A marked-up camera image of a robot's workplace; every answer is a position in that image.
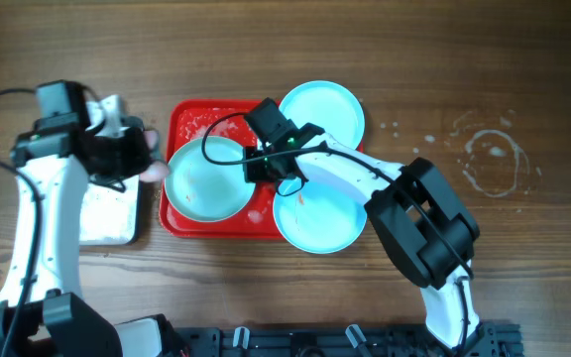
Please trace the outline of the red plastic tray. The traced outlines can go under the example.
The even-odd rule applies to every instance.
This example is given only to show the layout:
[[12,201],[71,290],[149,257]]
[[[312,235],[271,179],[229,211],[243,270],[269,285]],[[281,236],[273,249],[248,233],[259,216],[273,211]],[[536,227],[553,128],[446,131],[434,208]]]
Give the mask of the red plastic tray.
[[166,160],[171,175],[163,183],[160,221],[174,236],[281,240],[273,215],[272,183],[246,183],[240,166],[214,166],[204,160],[200,145],[213,160],[233,161],[257,136],[243,113],[258,100],[189,99],[171,114]]

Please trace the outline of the light blue plate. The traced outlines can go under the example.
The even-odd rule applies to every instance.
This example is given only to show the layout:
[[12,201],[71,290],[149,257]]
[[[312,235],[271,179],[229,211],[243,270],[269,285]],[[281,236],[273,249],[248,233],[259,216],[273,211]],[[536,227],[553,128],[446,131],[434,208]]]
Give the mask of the light blue plate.
[[224,137],[194,139],[171,157],[165,178],[166,196],[182,216],[196,222],[223,221],[240,212],[256,186],[244,179],[240,165],[243,147]]
[[303,83],[282,99],[279,109],[297,127],[307,123],[319,126],[351,149],[357,149],[364,138],[364,110],[356,96],[338,83]]
[[292,246],[312,254],[341,251],[363,232],[364,207],[337,189],[300,178],[277,185],[273,216],[278,230]]

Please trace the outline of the pink green sponge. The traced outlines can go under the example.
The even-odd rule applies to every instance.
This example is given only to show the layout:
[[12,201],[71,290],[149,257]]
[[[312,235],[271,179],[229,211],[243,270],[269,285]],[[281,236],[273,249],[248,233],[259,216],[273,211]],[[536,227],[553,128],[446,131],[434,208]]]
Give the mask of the pink green sponge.
[[147,146],[150,151],[151,164],[139,175],[142,182],[162,181],[170,174],[167,163],[163,160],[160,150],[160,135],[156,130],[145,130],[143,132]]

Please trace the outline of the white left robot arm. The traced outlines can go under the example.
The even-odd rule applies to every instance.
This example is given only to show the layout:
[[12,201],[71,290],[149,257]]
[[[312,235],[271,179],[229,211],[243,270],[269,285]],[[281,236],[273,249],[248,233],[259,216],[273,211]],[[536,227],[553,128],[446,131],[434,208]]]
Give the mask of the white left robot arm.
[[125,179],[169,175],[159,136],[142,121],[102,109],[88,86],[68,80],[33,89],[41,116],[17,137],[11,161],[19,215],[0,291],[0,356],[186,356],[188,344],[161,314],[114,325],[81,296],[80,216],[91,184],[122,193]]

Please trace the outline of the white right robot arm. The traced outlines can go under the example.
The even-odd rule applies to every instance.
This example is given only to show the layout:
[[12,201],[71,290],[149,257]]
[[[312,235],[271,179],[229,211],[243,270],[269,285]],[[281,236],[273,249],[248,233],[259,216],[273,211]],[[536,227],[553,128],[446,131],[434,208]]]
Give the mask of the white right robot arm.
[[424,158],[381,161],[317,125],[298,127],[271,98],[243,118],[261,143],[244,150],[246,180],[298,178],[362,205],[392,263],[420,287],[427,330],[449,351],[466,353],[480,325],[470,297],[480,229],[440,170]]

